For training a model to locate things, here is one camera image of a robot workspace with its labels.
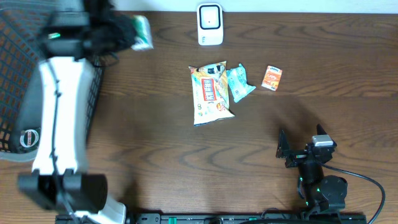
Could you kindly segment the green white packet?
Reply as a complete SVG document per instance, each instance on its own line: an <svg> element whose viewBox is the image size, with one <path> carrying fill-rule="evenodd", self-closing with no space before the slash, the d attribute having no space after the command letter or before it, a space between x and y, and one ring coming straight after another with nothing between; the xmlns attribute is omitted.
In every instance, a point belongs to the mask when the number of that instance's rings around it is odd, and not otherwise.
<svg viewBox="0 0 398 224"><path fill-rule="evenodd" d="M134 38L135 43L131 46L131 48L135 51L153 49L154 46L148 19L141 15L132 16L131 19L133 27L136 31L136 36Z"/></svg>

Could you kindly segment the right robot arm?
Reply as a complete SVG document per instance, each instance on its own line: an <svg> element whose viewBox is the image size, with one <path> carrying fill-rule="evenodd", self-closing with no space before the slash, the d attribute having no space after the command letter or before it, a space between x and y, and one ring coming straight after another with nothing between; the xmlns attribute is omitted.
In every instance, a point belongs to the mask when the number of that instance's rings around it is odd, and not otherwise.
<svg viewBox="0 0 398 224"><path fill-rule="evenodd" d="M279 132L276 157L285 159L286 168L296 167L299 172L298 188L313 213L332 213L345 208L348 191L347 181L335 175L324 175L323 165L332 159L336 142L317 125L317 134L302 150L289 146L287 135Z"/></svg>

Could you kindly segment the light blue small packet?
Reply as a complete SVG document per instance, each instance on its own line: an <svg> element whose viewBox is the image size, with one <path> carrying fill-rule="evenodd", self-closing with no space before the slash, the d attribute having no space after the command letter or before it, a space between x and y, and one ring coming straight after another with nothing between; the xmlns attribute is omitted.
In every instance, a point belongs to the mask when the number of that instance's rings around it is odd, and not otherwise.
<svg viewBox="0 0 398 224"><path fill-rule="evenodd" d="M227 70L226 74L235 103L239 102L256 89L255 86L248 84L246 69L241 63L236 68Z"/></svg>

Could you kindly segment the orange small packet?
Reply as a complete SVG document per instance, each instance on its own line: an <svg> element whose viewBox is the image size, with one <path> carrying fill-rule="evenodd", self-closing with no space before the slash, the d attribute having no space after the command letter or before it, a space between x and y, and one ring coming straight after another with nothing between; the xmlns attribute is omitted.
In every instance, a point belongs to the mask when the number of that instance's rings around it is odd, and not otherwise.
<svg viewBox="0 0 398 224"><path fill-rule="evenodd" d="M268 65L261 86L276 91L282 76L282 69Z"/></svg>

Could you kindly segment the large yellow snack bag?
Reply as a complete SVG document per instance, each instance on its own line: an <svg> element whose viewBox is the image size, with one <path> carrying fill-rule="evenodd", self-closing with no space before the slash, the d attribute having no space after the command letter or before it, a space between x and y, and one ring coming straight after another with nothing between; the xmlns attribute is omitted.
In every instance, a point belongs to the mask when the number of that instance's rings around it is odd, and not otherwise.
<svg viewBox="0 0 398 224"><path fill-rule="evenodd" d="M189 69L193 89L193 125L233 118L234 114L229 110L226 61L202 67L189 66Z"/></svg>

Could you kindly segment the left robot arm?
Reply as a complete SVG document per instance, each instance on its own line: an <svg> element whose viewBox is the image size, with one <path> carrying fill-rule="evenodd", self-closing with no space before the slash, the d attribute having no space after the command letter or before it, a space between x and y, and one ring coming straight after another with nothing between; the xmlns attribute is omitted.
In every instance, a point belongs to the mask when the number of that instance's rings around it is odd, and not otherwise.
<svg viewBox="0 0 398 224"><path fill-rule="evenodd" d="M88 172L87 110L96 58L130 48L136 31L109 1L61 1L38 36L43 107L39 148L19 190L63 222L132 223L108 192L103 174Z"/></svg>

